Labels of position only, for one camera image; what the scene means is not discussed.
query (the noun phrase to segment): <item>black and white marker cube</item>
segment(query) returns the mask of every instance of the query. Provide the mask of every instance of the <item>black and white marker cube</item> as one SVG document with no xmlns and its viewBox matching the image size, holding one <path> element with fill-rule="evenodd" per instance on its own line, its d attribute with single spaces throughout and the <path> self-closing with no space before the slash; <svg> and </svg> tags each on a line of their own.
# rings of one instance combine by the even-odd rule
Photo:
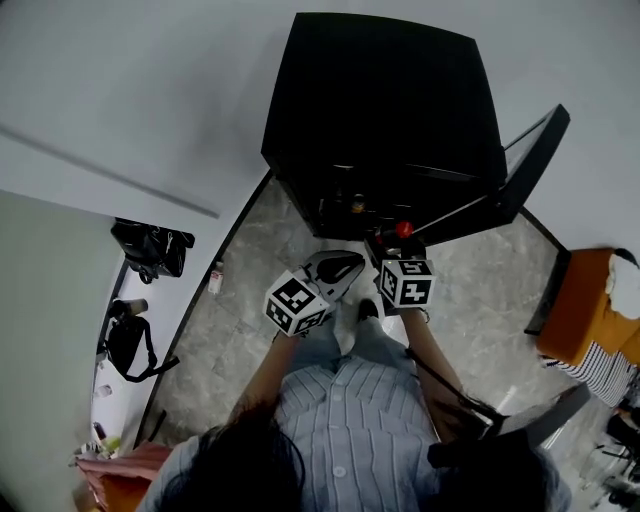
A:
<svg viewBox="0 0 640 512">
<path fill-rule="evenodd" d="M 267 291 L 264 314 L 287 336 L 318 325 L 329 309 L 326 302 L 288 270 Z"/>
<path fill-rule="evenodd" d="M 380 291 L 396 308 L 428 306 L 436 277 L 426 260 L 384 260 Z"/>
</svg>

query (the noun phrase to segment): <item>jeans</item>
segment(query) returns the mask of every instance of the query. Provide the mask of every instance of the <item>jeans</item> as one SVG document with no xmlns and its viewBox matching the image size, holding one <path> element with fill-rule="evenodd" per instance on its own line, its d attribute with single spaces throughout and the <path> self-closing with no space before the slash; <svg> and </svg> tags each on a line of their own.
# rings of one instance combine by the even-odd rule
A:
<svg viewBox="0 0 640 512">
<path fill-rule="evenodd" d="M 288 373 L 314 365 L 335 373 L 346 360 L 346 356 L 358 356 L 373 363 L 416 373 L 415 364 L 406 355 L 405 347 L 385 334 L 377 318 L 369 317 L 358 322 L 355 344 L 351 352 L 345 355 L 340 353 L 338 340 L 333 333 L 335 324 L 334 315 L 321 326 L 311 329 L 309 334 L 300 340 Z"/>
</svg>

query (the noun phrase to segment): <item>shoe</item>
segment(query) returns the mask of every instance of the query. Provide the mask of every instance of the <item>shoe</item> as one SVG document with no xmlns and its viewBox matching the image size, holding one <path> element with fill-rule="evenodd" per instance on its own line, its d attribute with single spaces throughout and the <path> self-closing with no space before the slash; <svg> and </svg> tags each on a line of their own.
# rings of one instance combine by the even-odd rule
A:
<svg viewBox="0 0 640 512">
<path fill-rule="evenodd" d="M 358 322 L 362 322 L 369 317 L 378 318 L 378 308 L 371 299 L 363 299 L 360 301 L 358 308 Z"/>
</svg>

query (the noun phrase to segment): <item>small bottle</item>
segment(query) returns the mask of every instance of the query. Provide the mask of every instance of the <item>small bottle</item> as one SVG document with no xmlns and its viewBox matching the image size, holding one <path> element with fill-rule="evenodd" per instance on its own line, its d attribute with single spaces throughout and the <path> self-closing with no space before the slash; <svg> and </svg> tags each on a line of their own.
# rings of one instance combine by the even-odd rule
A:
<svg viewBox="0 0 640 512">
<path fill-rule="evenodd" d="M 364 196 L 362 194 L 356 194 L 353 196 L 351 203 L 351 213 L 362 213 L 366 207 Z"/>
<path fill-rule="evenodd" d="M 96 433 L 99 441 L 102 441 L 105 437 L 107 437 L 107 434 L 104 433 L 102 425 L 100 425 L 100 423 L 98 423 L 97 421 L 93 422 L 93 430 Z"/>
<path fill-rule="evenodd" d="M 121 300 L 116 299 L 111 304 L 107 314 L 110 318 L 120 318 L 121 316 L 134 316 L 144 313 L 149 309 L 149 304 L 145 299 Z"/>
<path fill-rule="evenodd" d="M 207 289 L 209 293 L 213 295 L 218 295 L 220 293 L 220 288 L 222 287 L 222 278 L 224 277 L 222 274 L 222 269 L 224 264 L 221 261 L 216 263 L 215 268 L 211 271 L 211 276 L 209 277 L 209 286 Z"/>
</svg>

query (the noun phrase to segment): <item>cable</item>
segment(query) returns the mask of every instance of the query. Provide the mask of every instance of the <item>cable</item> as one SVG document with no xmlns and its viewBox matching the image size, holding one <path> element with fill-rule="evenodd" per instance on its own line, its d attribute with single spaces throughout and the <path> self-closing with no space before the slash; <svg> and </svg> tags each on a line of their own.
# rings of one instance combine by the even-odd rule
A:
<svg viewBox="0 0 640 512">
<path fill-rule="evenodd" d="M 440 384 L 442 384 L 445 388 L 447 388 L 449 391 L 451 391 L 458 398 L 458 400 L 460 401 L 461 404 L 465 405 L 466 407 L 468 407 L 472 411 L 475 411 L 475 412 L 481 414 L 482 416 L 490 419 L 494 424 L 496 424 L 496 423 L 497 424 L 502 424 L 502 422 L 504 421 L 506 416 L 503 416 L 502 414 L 500 414 L 500 413 L 498 413 L 496 411 L 492 411 L 491 409 L 485 407 L 484 405 L 478 404 L 477 402 L 475 402 L 471 398 L 465 396 L 463 393 L 461 393 L 456 388 L 454 388 L 449 383 L 449 381 L 447 379 L 445 379 L 442 375 L 440 375 L 433 368 L 431 368 L 424 361 L 422 361 L 422 359 L 420 359 L 412 349 L 410 349 L 410 348 L 406 349 L 406 353 L 411 359 L 413 359 L 416 362 L 416 364 L 420 368 L 422 368 L 429 375 L 431 375 L 434 379 L 436 379 Z"/>
</svg>

